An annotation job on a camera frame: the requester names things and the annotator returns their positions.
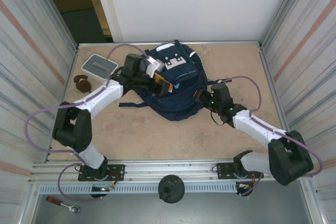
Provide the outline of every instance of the marble surface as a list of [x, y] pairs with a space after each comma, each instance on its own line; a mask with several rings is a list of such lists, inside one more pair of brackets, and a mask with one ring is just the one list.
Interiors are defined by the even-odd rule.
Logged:
[[[142, 45], [142, 49], [154, 48]], [[263, 66], [256, 45], [244, 44], [192, 44], [190, 45], [204, 65], [210, 80], [245, 75], [254, 79], [262, 93], [261, 109], [255, 114], [264, 121], [279, 126], [275, 106], [267, 84]], [[73, 76], [83, 74], [82, 64], [92, 55], [106, 57], [113, 45], [80, 47]], [[128, 53], [138, 52], [123, 47], [115, 51], [111, 59], [123, 65]], [[100, 83], [88, 79], [93, 89]], [[256, 88], [248, 80], [238, 79], [228, 84], [234, 102], [249, 109], [258, 105]], [[74, 102], [84, 97], [70, 82], [66, 101]], [[155, 113], [150, 107], [119, 108], [119, 102], [140, 103], [142, 100], [134, 91], [128, 92], [118, 101], [107, 106], [92, 123], [93, 143], [108, 159], [212, 159], [232, 158], [236, 154], [251, 149], [266, 153], [266, 149], [256, 140], [231, 128], [218, 126], [207, 109], [180, 122], [170, 122]], [[56, 141], [53, 149], [63, 148]], [[51, 154], [49, 159], [74, 159], [69, 154]]]

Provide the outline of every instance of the navy backpack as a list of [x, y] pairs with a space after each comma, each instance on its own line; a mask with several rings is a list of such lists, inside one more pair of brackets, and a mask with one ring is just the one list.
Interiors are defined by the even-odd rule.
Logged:
[[171, 93], [155, 95], [146, 88], [134, 88], [144, 101], [140, 104], [132, 102], [120, 103], [119, 107], [150, 106], [158, 114], [170, 121], [180, 121], [195, 115], [203, 106], [193, 98], [198, 89], [207, 89], [207, 85], [219, 81], [207, 81], [201, 59], [189, 46], [180, 44], [178, 40], [146, 50], [146, 54], [159, 59], [165, 64], [160, 75], [173, 84]]

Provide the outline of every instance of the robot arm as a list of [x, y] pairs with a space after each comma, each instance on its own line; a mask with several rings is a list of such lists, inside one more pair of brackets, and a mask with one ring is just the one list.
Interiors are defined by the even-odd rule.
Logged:
[[241, 171], [272, 174], [278, 183], [287, 185], [313, 169], [308, 151], [281, 136], [290, 136], [304, 145], [300, 133], [278, 129], [251, 114], [241, 104], [234, 104], [225, 83], [215, 84], [211, 90], [211, 93], [198, 90], [194, 98], [217, 113], [223, 123], [244, 131], [268, 149], [268, 155], [253, 151], [237, 155], [234, 158], [237, 174]]
[[156, 74], [163, 66], [162, 62], [152, 57], [144, 59], [134, 54], [127, 55], [121, 72], [115, 72], [100, 88], [74, 102], [80, 105], [58, 110], [52, 132], [53, 138], [78, 153], [85, 164], [93, 170], [96, 179], [104, 178], [107, 172], [107, 159], [91, 142], [91, 121], [107, 105], [134, 87], [145, 87], [157, 94], [169, 92], [172, 85]]

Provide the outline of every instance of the table surface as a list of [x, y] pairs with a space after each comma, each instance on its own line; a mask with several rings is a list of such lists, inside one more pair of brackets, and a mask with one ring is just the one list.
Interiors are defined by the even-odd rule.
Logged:
[[[78, 59], [69, 82], [66, 101], [74, 102], [86, 96], [75, 87], [73, 77], [83, 74], [81, 66], [93, 54], [106, 57], [113, 44], [80, 47]], [[140, 45], [152, 49], [157, 45]], [[265, 72], [256, 45], [247, 44], [190, 44], [200, 56], [209, 80], [233, 76], [254, 79], [262, 95], [261, 109], [255, 114], [264, 121], [279, 127]], [[135, 49], [122, 47], [115, 51], [111, 60], [123, 65], [128, 53], [139, 54]], [[92, 89], [101, 84], [88, 79]], [[258, 105], [258, 93], [254, 85], [245, 79], [228, 84], [235, 103], [248, 109]], [[141, 103], [134, 91], [107, 106], [92, 122], [92, 141], [108, 159], [213, 159], [232, 158], [245, 150], [266, 153], [256, 140], [229, 125], [218, 126], [207, 109], [180, 122], [170, 122], [150, 107], [119, 108], [119, 102]], [[53, 142], [53, 149], [63, 148]], [[52, 153], [49, 159], [74, 159], [69, 154]]]

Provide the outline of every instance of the wrench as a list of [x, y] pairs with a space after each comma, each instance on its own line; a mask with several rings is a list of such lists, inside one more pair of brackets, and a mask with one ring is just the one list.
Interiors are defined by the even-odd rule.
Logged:
[[69, 211], [73, 214], [78, 214], [80, 212], [80, 208], [77, 207], [77, 206], [69, 206], [67, 204], [64, 204], [62, 200], [58, 199], [58, 198], [55, 198], [53, 196], [48, 196], [46, 198], [46, 201], [50, 202], [50, 203], [53, 203], [57, 206], [64, 206], [66, 208], [69, 209]]

